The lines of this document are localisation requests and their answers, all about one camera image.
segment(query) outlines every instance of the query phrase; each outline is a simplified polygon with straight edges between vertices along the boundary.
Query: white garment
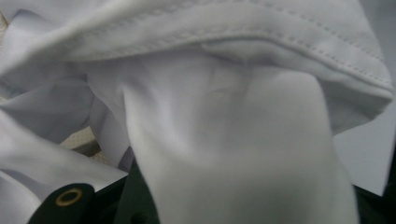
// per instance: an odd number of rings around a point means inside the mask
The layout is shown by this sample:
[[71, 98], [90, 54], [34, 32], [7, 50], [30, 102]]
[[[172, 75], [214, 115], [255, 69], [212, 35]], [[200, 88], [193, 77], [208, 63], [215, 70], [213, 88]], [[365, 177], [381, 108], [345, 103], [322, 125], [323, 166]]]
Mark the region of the white garment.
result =
[[12, 98], [1, 105], [0, 197], [21, 184], [36, 203], [66, 183], [120, 178], [49, 142], [91, 125], [113, 166], [134, 149], [162, 224], [358, 222], [331, 130], [373, 119], [393, 95], [358, 1], [0, 8], [0, 92]]

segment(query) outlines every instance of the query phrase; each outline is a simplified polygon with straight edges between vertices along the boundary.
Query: crumpled fabric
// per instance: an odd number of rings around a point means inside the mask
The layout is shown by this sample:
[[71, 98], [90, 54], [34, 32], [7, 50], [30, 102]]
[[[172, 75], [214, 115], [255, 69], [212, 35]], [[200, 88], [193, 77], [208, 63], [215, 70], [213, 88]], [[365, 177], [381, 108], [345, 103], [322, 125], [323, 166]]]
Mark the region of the crumpled fabric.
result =
[[136, 156], [163, 224], [358, 223], [332, 135], [393, 98], [359, 1], [0, 8], [0, 197], [32, 201], [6, 223], [64, 184], [125, 175], [55, 145], [88, 125], [112, 166]]

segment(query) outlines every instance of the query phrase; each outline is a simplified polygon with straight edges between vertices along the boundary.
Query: metal grommet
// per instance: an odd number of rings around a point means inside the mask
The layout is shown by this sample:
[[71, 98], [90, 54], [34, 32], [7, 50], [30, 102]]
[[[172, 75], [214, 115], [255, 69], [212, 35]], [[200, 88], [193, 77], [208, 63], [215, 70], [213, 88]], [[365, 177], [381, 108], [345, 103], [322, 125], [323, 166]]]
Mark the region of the metal grommet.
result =
[[56, 199], [56, 205], [61, 207], [69, 206], [70, 204], [76, 203], [81, 197], [81, 189], [69, 189], [59, 195], [59, 197]]

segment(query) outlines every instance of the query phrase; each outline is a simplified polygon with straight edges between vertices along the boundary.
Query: white fabric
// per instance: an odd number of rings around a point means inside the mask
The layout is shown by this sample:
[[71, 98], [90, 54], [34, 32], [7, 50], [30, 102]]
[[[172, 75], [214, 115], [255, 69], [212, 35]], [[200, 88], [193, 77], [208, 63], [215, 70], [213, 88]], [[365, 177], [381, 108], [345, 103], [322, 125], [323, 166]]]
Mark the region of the white fabric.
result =
[[113, 166], [132, 147], [162, 224], [358, 223], [332, 132], [373, 119], [393, 97], [358, 1], [0, 8], [10, 22], [0, 92], [11, 99], [0, 106], [0, 185], [42, 200], [67, 183], [120, 178], [50, 143], [91, 125]]

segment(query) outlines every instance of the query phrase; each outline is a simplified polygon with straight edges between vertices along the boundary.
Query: white cloth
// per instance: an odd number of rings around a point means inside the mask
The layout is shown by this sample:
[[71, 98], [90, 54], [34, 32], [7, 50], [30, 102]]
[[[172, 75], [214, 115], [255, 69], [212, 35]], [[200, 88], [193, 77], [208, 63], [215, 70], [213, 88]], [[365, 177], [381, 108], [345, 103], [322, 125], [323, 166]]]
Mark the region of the white cloth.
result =
[[358, 223], [332, 132], [393, 96], [358, 1], [0, 8], [10, 21], [0, 92], [11, 99], [0, 106], [0, 197], [25, 188], [24, 218], [61, 185], [99, 189], [123, 175], [50, 143], [91, 125], [113, 166], [133, 148], [163, 224]]

